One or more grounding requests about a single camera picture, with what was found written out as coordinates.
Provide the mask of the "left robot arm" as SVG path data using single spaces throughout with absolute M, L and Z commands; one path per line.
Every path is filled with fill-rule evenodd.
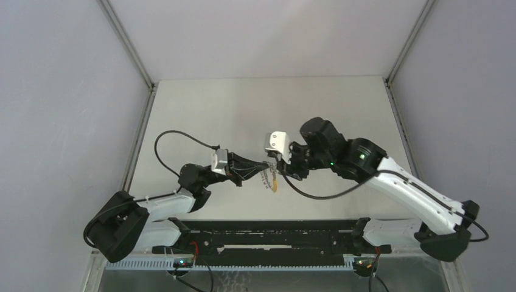
M 190 237 L 175 216 L 201 209 L 211 196 L 210 185 L 230 181 L 240 187 L 268 167 L 267 162 L 252 161 L 227 149 L 216 150 L 210 165 L 183 165 L 179 187 L 170 193 L 136 199 L 124 190 L 116 192 L 86 224 L 83 239 L 111 263 L 155 246 L 184 253 Z

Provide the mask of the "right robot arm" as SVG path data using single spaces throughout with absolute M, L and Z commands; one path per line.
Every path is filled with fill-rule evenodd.
M 352 247 L 367 253 L 373 247 L 418 246 L 442 262 L 455 261 L 473 241 L 469 227 L 479 205 L 456 201 L 405 171 L 387 152 L 365 138 L 346 139 L 332 122 L 314 117 L 300 129 L 304 144 L 276 131 L 269 139 L 277 152 L 277 169 L 290 183 L 312 170 L 329 169 L 339 177 L 384 193 L 414 215 L 412 219 L 362 218 L 354 230 Z

